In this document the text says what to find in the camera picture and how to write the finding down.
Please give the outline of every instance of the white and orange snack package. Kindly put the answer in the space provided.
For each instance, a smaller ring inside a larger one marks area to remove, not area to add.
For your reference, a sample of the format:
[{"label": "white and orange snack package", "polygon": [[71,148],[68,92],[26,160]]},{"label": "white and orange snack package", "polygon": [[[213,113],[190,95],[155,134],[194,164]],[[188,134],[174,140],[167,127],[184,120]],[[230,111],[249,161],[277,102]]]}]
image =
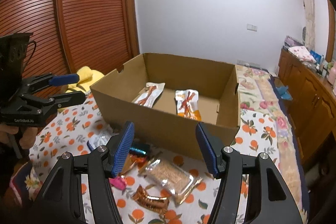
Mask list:
[{"label": "white and orange snack package", "polygon": [[177,115],[201,121],[201,114],[197,107],[197,90],[177,90],[175,100],[177,101]]},{"label": "white and orange snack package", "polygon": [[135,104],[152,108],[155,100],[162,93],[165,83],[146,83],[146,91],[134,102]]}]

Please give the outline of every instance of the yellow plush toy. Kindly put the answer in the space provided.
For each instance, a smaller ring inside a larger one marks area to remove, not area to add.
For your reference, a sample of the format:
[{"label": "yellow plush toy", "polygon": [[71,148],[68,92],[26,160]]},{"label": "yellow plush toy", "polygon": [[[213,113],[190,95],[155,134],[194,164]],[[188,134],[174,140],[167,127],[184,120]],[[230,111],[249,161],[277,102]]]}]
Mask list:
[{"label": "yellow plush toy", "polygon": [[[85,66],[77,71],[79,75],[79,82],[77,84],[64,85],[61,88],[63,93],[73,92],[73,91],[83,91],[87,92],[90,90],[90,86],[96,83],[99,79],[103,78],[104,75],[97,70],[92,70]],[[60,108],[58,111],[61,113],[64,108]]]}]

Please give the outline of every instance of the beige curtain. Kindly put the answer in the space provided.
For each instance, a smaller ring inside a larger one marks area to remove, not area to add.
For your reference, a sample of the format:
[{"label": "beige curtain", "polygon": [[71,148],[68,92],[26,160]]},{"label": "beige curtain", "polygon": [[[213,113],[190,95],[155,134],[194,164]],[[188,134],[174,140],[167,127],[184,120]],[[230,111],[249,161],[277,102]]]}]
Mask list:
[{"label": "beige curtain", "polygon": [[306,41],[308,50],[315,50],[315,2],[314,0],[303,0],[306,15]]}]

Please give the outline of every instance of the silver screw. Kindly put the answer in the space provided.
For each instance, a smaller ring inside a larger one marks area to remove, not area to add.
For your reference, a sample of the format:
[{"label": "silver screw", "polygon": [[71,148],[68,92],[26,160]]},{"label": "silver screw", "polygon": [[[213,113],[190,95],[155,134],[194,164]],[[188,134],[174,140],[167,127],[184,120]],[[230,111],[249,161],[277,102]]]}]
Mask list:
[{"label": "silver screw", "polygon": [[62,158],[65,159],[65,160],[70,158],[70,156],[71,156],[71,154],[69,152],[65,152],[65,153],[62,154]]},{"label": "silver screw", "polygon": [[107,147],[105,145],[100,145],[100,146],[97,147],[97,150],[99,152],[104,152],[104,151],[106,151],[106,149],[107,149]]},{"label": "silver screw", "polygon": [[230,147],[230,146],[226,146],[226,147],[224,147],[224,151],[225,151],[226,153],[232,153],[232,152],[233,152],[233,148]]},{"label": "silver screw", "polygon": [[260,153],[260,158],[262,158],[263,160],[267,160],[268,159],[268,155],[266,153]]}]

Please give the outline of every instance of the white wall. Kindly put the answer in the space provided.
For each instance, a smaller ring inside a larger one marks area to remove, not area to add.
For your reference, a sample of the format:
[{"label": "white wall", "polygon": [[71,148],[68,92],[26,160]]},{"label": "white wall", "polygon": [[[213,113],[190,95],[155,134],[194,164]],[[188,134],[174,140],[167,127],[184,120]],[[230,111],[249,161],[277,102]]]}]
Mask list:
[{"label": "white wall", "polygon": [[[163,52],[273,70],[286,35],[302,38],[302,0],[135,0],[141,52]],[[248,31],[247,24],[258,26]]]},{"label": "white wall", "polygon": [[329,38],[328,0],[315,2],[315,51],[326,56]]}]

